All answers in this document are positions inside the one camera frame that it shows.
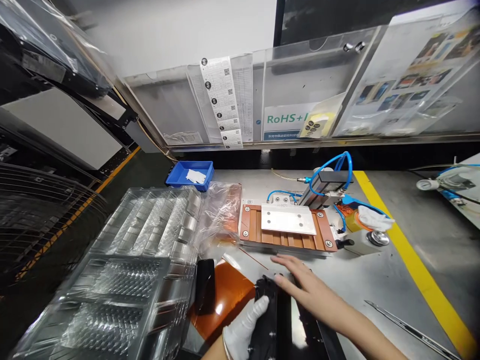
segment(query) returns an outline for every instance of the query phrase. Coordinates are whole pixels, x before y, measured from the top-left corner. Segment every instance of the paper document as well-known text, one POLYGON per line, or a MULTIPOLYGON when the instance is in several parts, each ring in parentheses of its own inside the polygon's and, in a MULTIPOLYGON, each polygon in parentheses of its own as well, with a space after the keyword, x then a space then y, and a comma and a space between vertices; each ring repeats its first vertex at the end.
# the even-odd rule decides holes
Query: paper document
POLYGON ((226 149, 243 149, 242 133, 238 130, 221 131, 221 139, 226 149))
MULTIPOLYGON (((204 81, 203 85, 207 89, 210 105, 216 120, 222 122, 239 119, 230 57, 214 59, 204 57, 200 60, 200 70, 204 81)), ((220 134, 226 149, 243 149, 240 128, 220 131, 220 134)))
POLYGON ((250 63, 250 67, 233 70, 233 83, 236 90, 241 137, 244 142, 251 142, 254 140, 252 63, 250 63))

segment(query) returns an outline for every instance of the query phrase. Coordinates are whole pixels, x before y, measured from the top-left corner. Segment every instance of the yellow floor tape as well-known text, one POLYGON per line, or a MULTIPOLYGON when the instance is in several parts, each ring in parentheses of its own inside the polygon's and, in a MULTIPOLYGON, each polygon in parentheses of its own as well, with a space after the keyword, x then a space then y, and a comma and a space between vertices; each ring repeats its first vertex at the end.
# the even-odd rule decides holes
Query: yellow floor tape
MULTIPOLYGON (((368 202, 383 210, 388 216, 394 218, 380 198, 379 193, 370 182, 367 174, 365 174, 364 171, 354 171, 353 173, 358 184, 365 193, 368 202)), ((455 311, 452 304, 450 304, 448 299, 442 293, 434 278, 429 273, 422 260, 420 260, 397 223, 393 224, 392 229, 388 231, 388 235, 390 236, 391 242, 398 250, 408 272, 413 278, 413 281, 422 293, 428 306, 430 306, 430 309, 435 314, 441 327, 450 338, 453 346, 455 346, 463 359, 473 359, 477 353, 477 343, 475 342, 475 339, 455 311)))

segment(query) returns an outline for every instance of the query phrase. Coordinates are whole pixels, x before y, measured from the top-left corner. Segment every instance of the black phone case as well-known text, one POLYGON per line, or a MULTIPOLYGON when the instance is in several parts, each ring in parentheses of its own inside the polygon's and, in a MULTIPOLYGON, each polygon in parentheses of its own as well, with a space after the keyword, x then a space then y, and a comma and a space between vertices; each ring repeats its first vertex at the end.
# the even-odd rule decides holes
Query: black phone case
POLYGON ((196 264, 195 311, 207 315, 215 311, 215 261, 204 259, 196 264))

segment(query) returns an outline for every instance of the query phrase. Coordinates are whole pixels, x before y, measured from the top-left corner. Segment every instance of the wall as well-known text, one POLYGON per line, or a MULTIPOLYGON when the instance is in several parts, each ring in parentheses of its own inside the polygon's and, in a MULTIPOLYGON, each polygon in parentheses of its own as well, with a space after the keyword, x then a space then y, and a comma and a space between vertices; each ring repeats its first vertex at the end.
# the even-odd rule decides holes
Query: wall
POLYGON ((57 88, 2 106, 55 144, 98 170, 122 146, 57 88))
POLYGON ((271 48, 276 0, 69 0, 121 77, 271 48))

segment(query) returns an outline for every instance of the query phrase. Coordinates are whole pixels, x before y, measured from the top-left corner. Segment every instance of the metal screw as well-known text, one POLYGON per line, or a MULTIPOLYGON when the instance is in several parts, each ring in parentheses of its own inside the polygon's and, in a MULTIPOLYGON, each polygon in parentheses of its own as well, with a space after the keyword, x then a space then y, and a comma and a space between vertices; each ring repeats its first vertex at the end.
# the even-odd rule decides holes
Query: metal screw
POLYGON ((355 51, 360 54, 362 49, 365 47, 365 43, 363 41, 360 41, 356 46, 355 46, 355 51))
POLYGON ((347 42, 345 45, 343 45, 343 51, 348 52, 348 51, 350 51, 351 49, 353 49, 353 47, 354 47, 354 46, 353 46, 352 44, 350 44, 350 43, 347 42))

